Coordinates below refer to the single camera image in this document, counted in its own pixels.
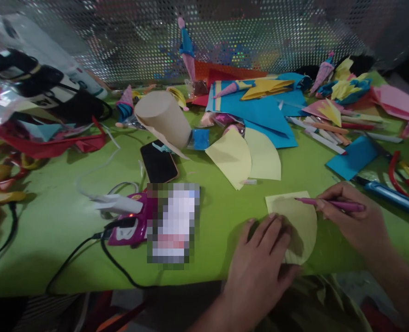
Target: pink device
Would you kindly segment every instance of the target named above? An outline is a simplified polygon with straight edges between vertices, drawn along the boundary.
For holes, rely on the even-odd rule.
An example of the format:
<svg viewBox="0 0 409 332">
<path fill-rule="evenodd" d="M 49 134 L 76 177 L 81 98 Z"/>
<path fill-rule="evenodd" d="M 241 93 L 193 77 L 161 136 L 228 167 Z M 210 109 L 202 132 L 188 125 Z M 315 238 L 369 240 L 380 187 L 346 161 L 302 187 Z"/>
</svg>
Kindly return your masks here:
<svg viewBox="0 0 409 332">
<path fill-rule="evenodd" d="M 152 217 L 152 208 L 150 204 L 148 204 L 147 194 L 143 192 L 132 194 L 128 197 L 141 202 L 143 207 L 139 213 L 131 213 L 118 217 L 119 220 L 128 217 L 135 217 L 137 220 L 135 221 L 135 225 L 133 227 L 114 228 L 108 240 L 108 245 L 110 246 L 130 245 L 131 247 L 135 248 L 139 246 L 140 243 L 146 242 L 147 240 L 147 220 Z"/>
<path fill-rule="evenodd" d="M 296 198 L 296 200 L 311 205 L 317 205 L 317 200 L 313 198 Z M 342 209 L 347 212 L 363 212 L 365 206 L 355 202 L 337 202 L 337 201 L 328 201 L 332 205 L 336 206 L 339 209 Z"/>
</svg>

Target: smartphone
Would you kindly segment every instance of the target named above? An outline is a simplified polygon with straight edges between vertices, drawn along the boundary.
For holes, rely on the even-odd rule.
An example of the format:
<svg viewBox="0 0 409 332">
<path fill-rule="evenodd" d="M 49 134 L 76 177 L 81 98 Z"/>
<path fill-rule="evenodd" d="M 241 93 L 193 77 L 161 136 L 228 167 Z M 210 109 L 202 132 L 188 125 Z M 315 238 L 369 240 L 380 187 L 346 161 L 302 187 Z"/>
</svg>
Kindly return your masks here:
<svg viewBox="0 0 409 332">
<path fill-rule="evenodd" d="M 153 141 L 140 148 L 143 163 L 148 173 L 150 183 L 166 183 L 178 177 L 178 168 L 174 163 L 172 154 L 161 152 L 152 144 L 159 147 L 163 143 L 159 140 Z"/>
</svg>

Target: green tablecloth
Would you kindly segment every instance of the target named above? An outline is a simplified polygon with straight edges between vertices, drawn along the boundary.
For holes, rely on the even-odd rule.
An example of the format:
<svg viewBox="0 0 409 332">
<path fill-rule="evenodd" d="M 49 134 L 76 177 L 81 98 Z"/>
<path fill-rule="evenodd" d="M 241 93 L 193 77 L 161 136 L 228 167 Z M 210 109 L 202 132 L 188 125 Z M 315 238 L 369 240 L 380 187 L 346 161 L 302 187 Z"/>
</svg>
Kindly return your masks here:
<svg viewBox="0 0 409 332">
<path fill-rule="evenodd" d="M 382 78 L 373 74 L 375 84 Z M 192 124 L 199 122 L 202 112 L 185 113 Z M 386 134 L 400 131 L 403 121 L 390 119 Z M 113 120 L 107 125 L 113 128 Z M 154 137 L 145 131 L 113 130 L 121 151 L 109 166 L 89 175 L 83 188 L 92 194 L 105 194 L 123 181 L 140 181 L 138 160 L 142 145 Z M 213 129 L 217 136 L 218 129 Z M 293 127 L 299 146 L 280 149 L 282 180 L 259 180 L 236 191 L 204 152 L 192 151 L 191 160 L 175 157 L 180 170 L 176 182 L 202 185 L 199 235 L 195 243 L 193 263 L 185 270 L 163 271 L 157 264 L 147 263 L 147 247 L 110 247 L 112 255 L 142 285 L 180 285 L 225 279 L 242 224 L 267 215 L 265 196 L 307 190 L 311 197 L 337 181 L 325 166 L 334 153 Z M 399 145 L 385 143 L 389 151 L 402 150 L 409 161 L 409 139 Z M 75 179 L 83 172 L 104 163 L 116 147 L 108 141 L 101 150 L 91 154 L 68 151 L 51 159 L 43 168 L 33 171 L 23 188 L 30 193 L 18 204 L 20 223 L 11 246 L 0 255 L 0 296 L 42 294 L 46 284 L 75 247 L 101 231 L 106 224 L 94 211 L 86 197 L 75 189 Z M 361 175 L 390 185 L 388 164 L 375 160 Z M 131 194 L 132 188 L 121 194 Z M 409 216 L 401 210 L 377 200 L 384 208 L 386 223 L 393 243 L 409 262 Z M 11 219 L 7 207 L 0 219 L 0 246 L 5 241 Z M 319 218 L 317 243 L 304 265 L 305 274 L 332 273 L 362 269 L 363 260 L 352 250 L 337 227 Z M 77 293 L 130 288 L 123 274 L 107 259 L 99 243 L 86 245 L 63 272 L 56 283 L 59 293 Z"/>
</svg>

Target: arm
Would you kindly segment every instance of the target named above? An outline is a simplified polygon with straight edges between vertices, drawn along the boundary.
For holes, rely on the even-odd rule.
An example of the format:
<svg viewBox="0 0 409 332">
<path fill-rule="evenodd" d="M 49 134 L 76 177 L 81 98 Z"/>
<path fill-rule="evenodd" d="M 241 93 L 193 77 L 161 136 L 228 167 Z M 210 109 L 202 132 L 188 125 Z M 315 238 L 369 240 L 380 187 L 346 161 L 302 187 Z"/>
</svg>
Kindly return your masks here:
<svg viewBox="0 0 409 332">
<path fill-rule="evenodd" d="M 254 220 L 243 228 L 223 293 L 188 332 L 247 332 L 280 300 L 300 270 L 282 265 L 291 228 L 271 214 L 248 240 Z"/>
<path fill-rule="evenodd" d="M 338 225 L 399 311 L 409 331 L 409 265 L 392 246 L 380 207 L 346 182 L 319 195 L 318 210 Z M 363 212 L 343 213 L 326 200 L 352 201 L 366 206 Z"/>
</svg>

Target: metal mesh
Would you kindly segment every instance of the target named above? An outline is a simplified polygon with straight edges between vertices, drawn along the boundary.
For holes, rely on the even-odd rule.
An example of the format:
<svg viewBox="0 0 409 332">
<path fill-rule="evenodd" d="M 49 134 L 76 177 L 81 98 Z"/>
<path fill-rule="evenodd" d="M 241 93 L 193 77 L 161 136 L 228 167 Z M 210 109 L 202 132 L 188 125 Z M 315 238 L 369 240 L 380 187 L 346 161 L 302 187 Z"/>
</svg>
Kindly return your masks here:
<svg viewBox="0 0 409 332">
<path fill-rule="evenodd" d="M 187 77 L 178 15 L 205 62 L 280 73 L 331 50 L 381 69 L 409 56 L 409 0 L 0 0 L 1 14 L 15 11 L 116 87 Z"/>
</svg>

